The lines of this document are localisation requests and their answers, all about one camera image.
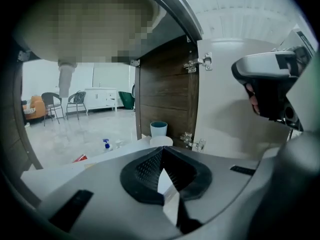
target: white ceiling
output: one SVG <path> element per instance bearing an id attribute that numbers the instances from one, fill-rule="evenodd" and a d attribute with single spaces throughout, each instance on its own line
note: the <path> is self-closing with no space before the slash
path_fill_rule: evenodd
<path id="1" fill-rule="evenodd" d="M 203 39 L 250 38 L 280 45 L 296 25 L 291 0 L 187 0 Z"/>

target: cabinet hinge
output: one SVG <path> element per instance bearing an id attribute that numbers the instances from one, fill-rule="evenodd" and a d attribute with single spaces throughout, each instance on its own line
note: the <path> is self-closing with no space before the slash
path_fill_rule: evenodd
<path id="1" fill-rule="evenodd" d="M 201 138 L 199 142 L 193 142 L 192 140 L 192 133 L 185 132 L 182 136 L 180 136 L 180 140 L 185 143 L 185 147 L 195 147 L 197 152 L 201 152 L 204 150 L 206 145 L 206 140 Z"/>
<path id="2" fill-rule="evenodd" d="M 132 59 L 132 60 L 130 61 L 130 66 L 139 67 L 139 66 L 140 66 L 140 59 L 138 59 L 138 60 Z"/>
<path id="3" fill-rule="evenodd" d="M 18 54 L 18 61 L 21 62 L 27 62 L 30 58 L 30 51 L 24 52 L 24 51 L 19 51 Z"/>
<path id="4" fill-rule="evenodd" d="M 196 65 L 202 65 L 206 71 L 211 71 L 212 68 L 212 53 L 206 52 L 204 58 L 196 58 L 189 60 L 188 63 L 183 64 L 183 67 L 188 70 L 188 73 L 197 71 Z"/>

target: black rubber pad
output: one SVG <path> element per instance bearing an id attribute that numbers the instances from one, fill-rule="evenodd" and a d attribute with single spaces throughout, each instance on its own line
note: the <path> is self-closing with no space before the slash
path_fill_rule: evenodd
<path id="1" fill-rule="evenodd" d="M 122 169 L 121 185 L 138 202 L 163 206 L 164 196 L 157 191 L 163 169 L 183 201 L 200 198 L 212 181 L 212 173 L 203 163 L 170 147 L 158 147 Z"/>

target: chair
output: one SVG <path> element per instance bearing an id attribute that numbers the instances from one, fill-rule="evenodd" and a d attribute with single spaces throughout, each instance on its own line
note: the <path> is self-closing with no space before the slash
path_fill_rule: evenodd
<path id="1" fill-rule="evenodd" d="M 85 106 L 85 96 L 86 96 L 86 92 L 85 91 L 78 91 L 78 94 L 82 94 L 82 97 L 80 100 L 77 100 L 75 102 L 74 98 L 76 93 L 72 94 L 69 98 L 68 98 L 68 104 L 66 105 L 66 119 L 69 120 L 68 118 L 68 107 L 69 108 L 76 108 L 76 116 L 78 117 L 79 120 L 79 115 L 78 115 L 78 105 L 81 105 L 81 107 L 84 107 L 86 114 L 89 116 L 88 114 L 88 110 Z"/>
<path id="2" fill-rule="evenodd" d="M 50 110 L 50 115 L 51 115 L 51 120 L 53 121 L 52 119 L 52 109 L 54 110 L 54 113 L 55 113 L 55 117 L 60 125 L 60 122 L 59 122 L 59 119 L 58 119 L 58 116 L 57 116 L 57 112 L 56 110 L 57 109 L 61 109 L 62 110 L 62 116 L 63 116 L 63 119 L 65 119 L 64 117 L 64 110 L 62 109 L 62 98 L 60 98 L 60 96 L 54 92 L 45 92 L 41 95 L 42 97 L 42 100 L 44 102 L 44 106 L 45 106 L 45 109 L 46 110 Z M 59 101 L 60 101 L 60 104 L 55 104 L 54 103 L 54 97 L 57 98 Z M 44 124 L 43 126 L 46 126 L 46 115 L 44 115 Z"/>

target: orange armchair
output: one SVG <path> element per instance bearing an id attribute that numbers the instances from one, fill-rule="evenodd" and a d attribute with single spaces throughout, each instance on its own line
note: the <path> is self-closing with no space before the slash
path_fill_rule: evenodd
<path id="1" fill-rule="evenodd" d="M 48 114 L 45 103 L 43 102 L 41 96 L 31 97 L 30 108 L 35 108 L 35 112 L 32 114 L 25 114 L 25 119 L 27 120 L 41 118 Z"/>

